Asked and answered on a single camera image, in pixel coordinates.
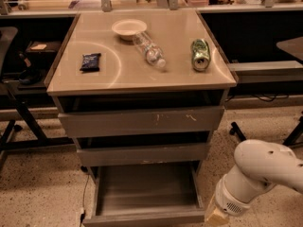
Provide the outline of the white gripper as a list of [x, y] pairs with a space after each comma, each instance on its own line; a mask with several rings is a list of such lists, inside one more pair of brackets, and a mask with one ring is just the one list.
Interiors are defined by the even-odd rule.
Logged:
[[217, 182], [215, 196], [212, 196], [205, 210], [205, 223], [211, 227], [220, 227], [229, 223], [229, 216], [238, 217], [244, 214], [250, 205], [238, 201], [227, 190], [225, 175]]

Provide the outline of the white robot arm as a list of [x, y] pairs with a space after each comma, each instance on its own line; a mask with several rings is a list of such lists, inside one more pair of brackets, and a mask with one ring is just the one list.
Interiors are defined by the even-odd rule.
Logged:
[[234, 166], [216, 184], [205, 211], [205, 222], [219, 227], [243, 215], [256, 197], [284, 185], [303, 193], [303, 161], [283, 145], [261, 140], [240, 142]]

